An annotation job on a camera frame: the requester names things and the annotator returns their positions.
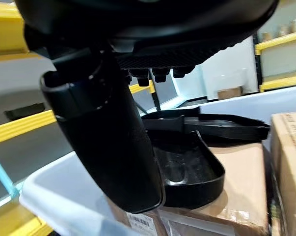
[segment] black plastic part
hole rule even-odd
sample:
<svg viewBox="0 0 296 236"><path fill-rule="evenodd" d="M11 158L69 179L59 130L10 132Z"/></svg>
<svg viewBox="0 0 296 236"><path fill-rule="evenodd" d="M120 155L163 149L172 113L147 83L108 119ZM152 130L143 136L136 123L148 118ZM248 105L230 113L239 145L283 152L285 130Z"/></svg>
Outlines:
<svg viewBox="0 0 296 236"><path fill-rule="evenodd" d="M152 210L165 198L158 163L121 70L110 55L101 57L92 77L59 84L58 72L48 72L41 90L103 192L125 211Z"/></svg>
<svg viewBox="0 0 296 236"><path fill-rule="evenodd" d="M149 86L149 79L148 77L146 78L142 78L142 77L138 77L137 78L138 84L140 87L147 87Z"/></svg>
<svg viewBox="0 0 296 236"><path fill-rule="evenodd" d="M156 83L164 83L166 81L166 76L170 71L170 67L167 68L153 68L152 73L154 75L154 80Z"/></svg>
<svg viewBox="0 0 296 236"><path fill-rule="evenodd" d="M154 77L154 80L156 83L164 83L166 81L166 76L165 75L156 75Z"/></svg>
<svg viewBox="0 0 296 236"><path fill-rule="evenodd" d="M225 170L198 131L148 131L165 185L166 207L199 208L223 191Z"/></svg>
<svg viewBox="0 0 296 236"><path fill-rule="evenodd" d="M198 130L205 141L210 137L260 142L270 126L260 120L222 114L201 114L199 108L159 111L142 117L147 130L189 133Z"/></svg>
<svg viewBox="0 0 296 236"><path fill-rule="evenodd" d="M13 120L25 118L25 117L40 113L44 110L45 110L44 103L35 103L30 106L20 107L11 111L6 111L4 113L10 121L13 121Z"/></svg>
<svg viewBox="0 0 296 236"><path fill-rule="evenodd" d="M15 2L26 24L42 35L26 37L32 48L62 43L106 50L108 42L121 68L140 69L203 63L256 32L278 0L204 1L201 7L194 0Z"/></svg>

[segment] white plastic bin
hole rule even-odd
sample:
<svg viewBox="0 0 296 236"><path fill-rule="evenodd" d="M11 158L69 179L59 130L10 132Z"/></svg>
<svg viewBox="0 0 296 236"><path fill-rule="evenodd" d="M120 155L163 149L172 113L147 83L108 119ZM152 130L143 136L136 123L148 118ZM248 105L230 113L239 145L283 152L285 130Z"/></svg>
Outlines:
<svg viewBox="0 0 296 236"><path fill-rule="evenodd" d="M106 198L75 152L31 174L20 203L62 236L137 236L117 222Z"/></svg>

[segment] yellow metal shelf beam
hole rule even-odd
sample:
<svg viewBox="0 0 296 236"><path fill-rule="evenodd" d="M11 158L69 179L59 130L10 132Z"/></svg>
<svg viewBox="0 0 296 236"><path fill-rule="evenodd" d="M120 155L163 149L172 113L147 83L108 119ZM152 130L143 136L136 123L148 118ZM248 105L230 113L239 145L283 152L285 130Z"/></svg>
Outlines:
<svg viewBox="0 0 296 236"><path fill-rule="evenodd" d="M53 230L18 201L0 207L0 235L46 236Z"/></svg>
<svg viewBox="0 0 296 236"><path fill-rule="evenodd" d="M296 32L290 33L286 36L275 38L266 42L258 43L255 45L255 54L260 55L261 51L266 48L275 47L281 44L289 43L296 40Z"/></svg>
<svg viewBox="0 0 296 236"><path fill-rule="evenodd" d="M262 85L260 85L260 92L264 92L265 90L269 90L269 89L275 89L275 88L279 89L279 88L290 87L295 85L296 85L296 76L270 80L270 81L265 81L262 83Z"/></svg>
<svg viewBox="0 0 296 236"><path fill-rule="evenodd" d="M148 89L150 93L154 93L153 82L149 80L149 86L140 87L138 84L129 86L132 94ZM18 135L27 133L31 130L56 122L52 110L41 112L26 118L15 120L0 125L0 142L14 138Z"/></svg>
<svg viewBox="0 0 296 236"><path fill-rule="evenodd" d="M149 80L149 86L147 86L147 87L140 87L139 84L135 84L135 85L129 86L129 89L130 89L130 92L132 94L134 94L136 92L143 91L145 89L148 89L149 93L154 93L155 92L152 80Z"/></svg>

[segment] white wall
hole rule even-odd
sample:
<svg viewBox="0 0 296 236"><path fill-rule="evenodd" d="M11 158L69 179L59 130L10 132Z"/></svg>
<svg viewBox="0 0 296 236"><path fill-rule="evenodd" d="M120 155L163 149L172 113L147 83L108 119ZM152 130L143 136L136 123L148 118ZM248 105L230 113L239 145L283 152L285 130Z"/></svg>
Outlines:
<svg viewBox="0 0 296 236"><path fill-rule="evenodd" d="M183 78L175 79L173 77L173 70L171 70L170 74L177 94L184 100L207 96L201 65L197 65L191 73Z"/></svg>
<svg viewBox="0 0 296 236"><path fill-rule="evenodd" d="M241 86L243 92L258 91L252 37L218 52L202 63L208 100L217 99L217 91Z"/></svg>

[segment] cardboard box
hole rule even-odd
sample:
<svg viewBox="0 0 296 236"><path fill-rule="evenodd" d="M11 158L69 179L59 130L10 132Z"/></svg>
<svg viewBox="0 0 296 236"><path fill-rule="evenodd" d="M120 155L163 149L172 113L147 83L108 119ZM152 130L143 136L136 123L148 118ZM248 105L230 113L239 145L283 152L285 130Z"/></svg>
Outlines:
<svg viewBox="0 0 296 236"><path fill-rule="evenodd" d="M154 215L149 215L156 228L163 223L167 232L171 231L172 235L177 236L268 235L262 145L213 147L211 150L226 170L222 194L214 202L194 210L158 208ZM112 209L115 215L120 216L123 212L116 206ZM123 217L119 217L119 220L125 222L125 219L120 218ZM167 235L162 227L161 231L156 231L156 235Z"/></svg>
<svg viewBox="0 0 296 236"><path fill-rule="evenodd" d="M272 116L271 153L289 236L296 236L296 113Z"/></svg>
<svg viewBox="0 0 296 236"><path fill-rule="evenodd" d="M242 95L241 87L224 89L217 92L217 96L219 100L229 99L232 97L240 97L241 95Z"/></svg>

